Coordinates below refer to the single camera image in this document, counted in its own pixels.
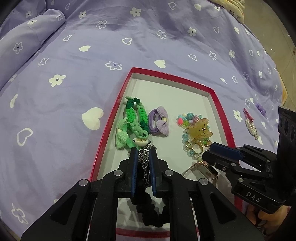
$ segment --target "pillow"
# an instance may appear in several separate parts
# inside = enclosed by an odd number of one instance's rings
[[[0,90],[64,22],[65,16],[59,10],[49,9],[13,28],[0,40]]]

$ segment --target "purple hair tie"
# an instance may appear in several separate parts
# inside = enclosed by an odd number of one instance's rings
[[[158,114],[158,117],[155,119],[156,125],[153,128],[153,117]],[[151,134],[156,134],[159,131],[168,136],[168,113],[165,108],[159,106],[157,109],[152,110],[148,115],[148,125]]]

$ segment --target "metal chain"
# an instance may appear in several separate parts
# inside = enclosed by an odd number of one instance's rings
[[[148,171],[149,150],[152,147],[156,149],[154,145],[147,145],[144,148],[138,150],[138,162],[142,164],[143,173],[144,173],[143,182],[145,184],[145,187],[149,186],[149,176],[150,176],[150,171]]]

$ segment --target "metal screw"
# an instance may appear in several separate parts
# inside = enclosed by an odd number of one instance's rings
[[[114,174],[115,176],[121,176],[121,175],[123,174],[123,172],[122,172],[122,170],[115,170],[115,171],[113,172],[113,174]]]
[[[165,171],[165,174],[166,174],[167,176],[172,176],[172,175],[174,174],[174,172],[173,172],[172,170],[166,170],[166,171]]]
[[[80,186],[86,186],[87,184],[88,184],[88,180],[86,180],[86,179],[82,179],[79,181]]]
[[[209,181],[207,179],[205,179],[205,178],[200,179],[200,184],[201,185],[207,185],[208,183],[209,183]]]

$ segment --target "watch face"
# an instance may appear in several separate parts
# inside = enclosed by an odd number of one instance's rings
[[[216,178],[217,174],[214,173],[215,170],[211,170],[213,168],[207,167],[204,164],[201,164],[197,167],[197,169],[208,179]]]

